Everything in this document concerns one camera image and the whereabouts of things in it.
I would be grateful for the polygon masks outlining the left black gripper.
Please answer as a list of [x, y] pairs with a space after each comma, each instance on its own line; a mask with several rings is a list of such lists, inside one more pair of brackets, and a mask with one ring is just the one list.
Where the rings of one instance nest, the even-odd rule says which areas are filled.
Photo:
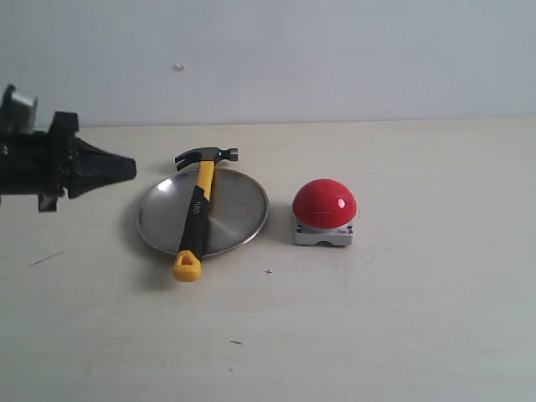
[[38, 211], [48, 213], [57, 210], [66, 187], [74, 199], [136, 177], [134, 159], [75, 138], [79, 129], [77, 113], [57, 111], [47, 131], [2, 134], [1, 195], [35, 195]]

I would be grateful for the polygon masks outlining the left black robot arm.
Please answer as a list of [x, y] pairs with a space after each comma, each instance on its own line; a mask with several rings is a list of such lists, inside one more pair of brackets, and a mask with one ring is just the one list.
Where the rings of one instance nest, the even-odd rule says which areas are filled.
[[1, 135], [1, 195], [36, 195], [38, 211], [55, 212], [59, 198], [74, 199], [137, 175], [136, 161], [76, 136], [79, 118], [57, 111], [47, 131]]

